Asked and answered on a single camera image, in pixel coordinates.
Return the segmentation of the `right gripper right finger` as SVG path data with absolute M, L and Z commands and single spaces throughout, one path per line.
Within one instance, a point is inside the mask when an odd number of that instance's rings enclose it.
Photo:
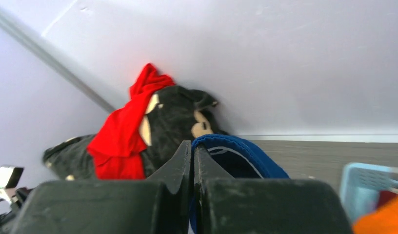
M 197 233 L 350 234 L 334 189 L 314 179 L 234 178 L 194 150 Z

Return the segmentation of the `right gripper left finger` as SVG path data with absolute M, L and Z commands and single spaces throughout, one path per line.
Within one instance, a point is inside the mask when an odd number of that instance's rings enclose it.
M 186 234 L 191 142 L 145 180 L 49 181 L 28 196 L 13 234 Z

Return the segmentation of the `blue bucket hat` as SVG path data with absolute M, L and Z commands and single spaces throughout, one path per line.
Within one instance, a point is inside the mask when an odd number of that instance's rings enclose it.
M 290 179 L 289 175 L 273 161 L 260 147 L 256 144 L 232 135 L 207 134 L 200 136 L 192 141 L 192 156 L 199 146 L 204 146 L 210 157 L 227 173 L 234 178 L 251 178 L 251 179 Z M 189 221 L 190 234 L 200 234 L 198 231 L 200 215 L 197 208 L 199 198 L 196 194 L 190 203 Z M 264 234 L 271 234 L 269 231 L 272 220 L 265 212 L 264 215 L 258 215 L 250 219 L 254 223 L 255 229 Z

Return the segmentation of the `light blue plastic basket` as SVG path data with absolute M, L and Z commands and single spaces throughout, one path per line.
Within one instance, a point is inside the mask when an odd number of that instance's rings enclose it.
M 344 166 L 339 197 L 351 221 L 375 210 L 379 193 L 398 189 L 398 167 L 352 162 Z

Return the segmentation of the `orange hat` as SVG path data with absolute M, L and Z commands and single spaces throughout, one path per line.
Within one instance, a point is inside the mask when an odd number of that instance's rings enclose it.
M 355 234 L 398 234 L 398 196 L 353 225 Z

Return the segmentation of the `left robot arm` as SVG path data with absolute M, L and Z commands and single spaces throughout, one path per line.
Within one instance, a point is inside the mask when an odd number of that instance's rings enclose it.
M 14 195 L 9 199 L 10 211 L 0 214 L 0 234 L 11 233 L 17 214 L 32 190 L 26 187 L 15 189 Z

